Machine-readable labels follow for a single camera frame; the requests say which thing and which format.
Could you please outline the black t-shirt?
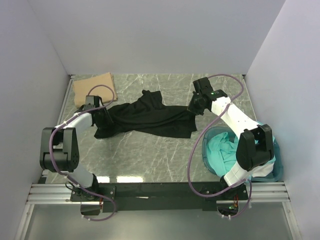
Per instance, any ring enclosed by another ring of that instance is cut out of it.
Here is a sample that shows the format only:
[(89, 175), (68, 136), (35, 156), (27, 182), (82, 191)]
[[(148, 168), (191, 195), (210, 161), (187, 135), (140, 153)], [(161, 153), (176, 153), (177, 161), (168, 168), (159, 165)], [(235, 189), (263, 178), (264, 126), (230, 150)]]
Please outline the black t-shirt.
[(137, 131), (160, 137), (189, 139), (197, 131), (196, 116), (186, 106), (164, 105), (160, 91), (143, 90), (133, 103), (108, 109), (112, 124), (103, 123), (94, 134), (96, 139)]

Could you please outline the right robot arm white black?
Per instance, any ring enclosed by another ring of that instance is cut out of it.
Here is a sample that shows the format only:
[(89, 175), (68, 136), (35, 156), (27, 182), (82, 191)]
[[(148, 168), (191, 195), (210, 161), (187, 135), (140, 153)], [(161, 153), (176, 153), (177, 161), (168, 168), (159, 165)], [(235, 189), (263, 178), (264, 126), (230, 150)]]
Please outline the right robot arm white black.
[(244, 114), (224, 93), (193, 93), (187, 108), (196, 115), (205, 109), (219, 116), (238, 138), (236, 162), (224, 176), (219, 187), (222, 198), (230, 200), (237, 194), (236, 183), (249, 177), (265, 177), (273, 171), (274, 141), (269, 125), (261, 125)]

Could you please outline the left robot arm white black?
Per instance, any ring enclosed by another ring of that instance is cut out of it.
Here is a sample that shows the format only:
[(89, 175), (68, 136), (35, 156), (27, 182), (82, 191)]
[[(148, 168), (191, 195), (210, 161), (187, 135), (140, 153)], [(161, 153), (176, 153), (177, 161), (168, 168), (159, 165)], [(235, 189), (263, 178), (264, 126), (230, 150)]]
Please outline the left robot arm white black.
[(43, 170), (66, 177), (88, 201), (100, 195), (97, 177), (80, 164), (78, 135), (87, 128), (98, 130), (113, 123), (108, 111), (103, 108), (91, 112), (77, 111), (71, 118), (55, 127), (46, 127), (41, 133), (39, 163)]

